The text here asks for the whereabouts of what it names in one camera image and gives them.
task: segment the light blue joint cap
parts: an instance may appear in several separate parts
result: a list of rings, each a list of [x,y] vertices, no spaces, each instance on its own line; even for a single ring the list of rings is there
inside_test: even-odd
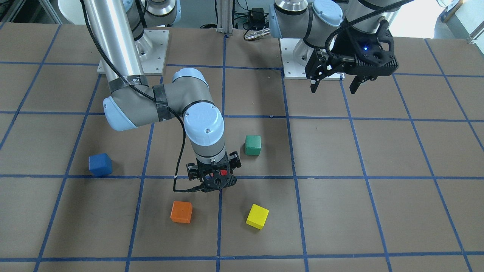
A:
[[[273,38],[282,39],[281,28],[277,21],[277,13],[275,12],[274,5],[269,6],[269,30]]]
[[[128,11],[131,9],[131,7],[133,6],[133,2],[136,1],[136,0],[122,0],[122,3],[124,5],[124,10],[125,11]]]
[[[224,118],[214,105],[207,102],[193,104],[183,117],[185,131],[192,142],[211,146],[224,135]]]
[[[137,128],[124,112],[118,107],[112,96],[109,96],[103,101],[104,114],[107,122],[116,131],[123,131]]]
[[[176,72],[173,75],[173,79],[171,80],[171,82],[175,82],[175,80],[177,80],[178,78],[183,77],[183,76],[198,78],[201,81],[205,82],[205,84],[207,84],[207,88],[209,87],[209,84],[207,83],[207,81],[205,81],[205,78],[203,77],[202,73],[195,68],[180,69],[178,72]]]
[[[331,0],[314,0],[313,10],[316,15],[330,26],[338,27],[343,21],[343,11]]]
[[[174,23],[178,23],[180,21],[180,18],[182,17],[182,6],[180,6],[180,0],[177,0],[177,16],[175,17],[175,20],[173,21]]]

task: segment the gray floor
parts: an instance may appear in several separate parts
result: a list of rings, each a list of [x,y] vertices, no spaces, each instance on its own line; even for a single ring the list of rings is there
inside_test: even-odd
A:
[[[221,192],[172,192],[179,124],[108,126],[84,26],[1,25],[0,271],[484,271],[475,46],[397,38],[394,76],[312,94],[283,78],[276,39],[169,31],[165,75],[150,83],[199,69],[227,150],[261,135],[260,156],[242,155]],[[96,179],[88,157],[104,152],[114,172]],[[187,148],[181,165],[194,159]],[[191,224],[170,220],[174,200],[192,202]],[[261,231],[245,223],[253,203],[270,210]]]

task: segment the blue cube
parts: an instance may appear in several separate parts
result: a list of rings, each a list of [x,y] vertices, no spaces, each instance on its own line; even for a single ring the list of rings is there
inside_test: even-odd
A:
[[[89,171],[96,176],[105,176],[113,172],[113,164],[106,153],[89,156]]]

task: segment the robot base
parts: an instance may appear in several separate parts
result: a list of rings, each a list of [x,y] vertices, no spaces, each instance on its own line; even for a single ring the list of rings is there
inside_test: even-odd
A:
[[[152,42],[152,48],[145,54],[139,55],[143,72],[147,76],[162,76],[165,67],[166,50],[168,49],[168,30],[144,30],[144,35]],[[105,74],[103,61],[97,67],[98,74]]]
[[[284,67],[284,78],[287,79],[307,79],[304,66],[294,60],[292,52],[300,39],[279,39],[281,44],[282,64]],[[340,80],[340,74],[334,74],[323,80]]]

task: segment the gray tape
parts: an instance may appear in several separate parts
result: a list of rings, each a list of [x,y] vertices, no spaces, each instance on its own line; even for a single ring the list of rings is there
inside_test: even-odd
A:
[[[163,84],[153,86],[153,94],[156,99],[156,111],[160,122],[171,119],[173,116],[168,110],[168,99],[166,98],[165,86]]]
[[[111,80],[108,85],[111,93],[124,87],[128,87],[129,85],[145,85],[149,87],[148,78],[145,75],[123,76],[122,78],[118,77],[115,80]]]

